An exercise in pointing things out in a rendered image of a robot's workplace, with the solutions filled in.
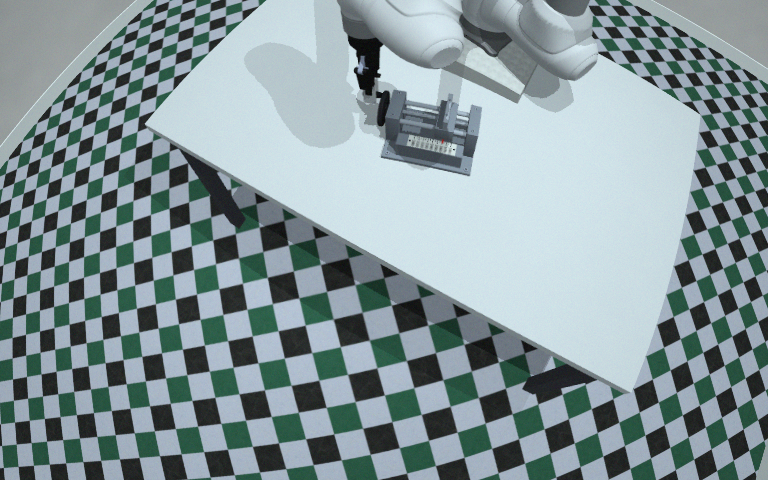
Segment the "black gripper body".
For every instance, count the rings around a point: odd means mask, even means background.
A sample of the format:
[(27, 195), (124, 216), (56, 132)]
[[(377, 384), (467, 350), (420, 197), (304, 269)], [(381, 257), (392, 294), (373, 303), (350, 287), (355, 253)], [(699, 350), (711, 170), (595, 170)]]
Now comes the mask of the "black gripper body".
[(375, 51), (383, 46), (383, 44), (377, 38), (356, 39), (348, 35), (348, 42), (350, 46), (358, 52), (358, 61), (361, 59), (360, 56), (365, 56), (365, 64), (372, 63), (372, 51)]

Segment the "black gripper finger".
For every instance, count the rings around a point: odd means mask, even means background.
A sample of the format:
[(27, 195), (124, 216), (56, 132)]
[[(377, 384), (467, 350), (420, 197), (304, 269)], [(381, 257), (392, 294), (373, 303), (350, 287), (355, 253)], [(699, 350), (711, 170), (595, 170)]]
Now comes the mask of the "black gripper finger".
[[(374, 66), (374, 80), (375, 80), (375, 84), (376, 84), (376, 91), (377, 91), (377, 92), (379, 92), (379, 88), (378, 88), (378, 78), (380, 78), (380, 77), (381, 77), (381, 74), (380, 74), (380, 73), (378, 73), (378, 70), (380, 69), (380, 48), (379, 48), (379, 49), (377, 49), (377, 50), (375, 50), (375, 51), (377, 51), (377, 56), (376, 56), (376, 64), (375, 64), (375, 66)], [(378, 55), (379, 55), (379, 56), (378, 56)], [(378, 58), (378, 59), (377, 59), (377, 58)], [(377, 64), (378, 64), (378, 69), (377, 69)]]
[[(376, 55), (377, 52), (372, 51), (372, 63), (370, 64), (365, 64), (365, 56), (360, 56), (361, 59), (358, 61), (359, 66), (354, 68), (354, 73), (356, 74), (359, 88), (363, 90), (364, 103), (376, 104), (376, 86), (374, 83), (374, 66), (376, 63)], [(368, 91), (366, 91), (366, 89)]]

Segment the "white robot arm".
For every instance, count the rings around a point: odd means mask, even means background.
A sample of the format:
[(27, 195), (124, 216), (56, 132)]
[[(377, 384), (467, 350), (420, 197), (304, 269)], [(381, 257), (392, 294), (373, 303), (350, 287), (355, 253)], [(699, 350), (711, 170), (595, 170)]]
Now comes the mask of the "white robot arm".
[(337, 2), (346, 34), (377, 38), (401, 59), (426, 69), (454, 63), (464, 49), (464, 37), (491, 57), (514, 41), (564, 80), (580, 79), (598, 60), (590, 0)]

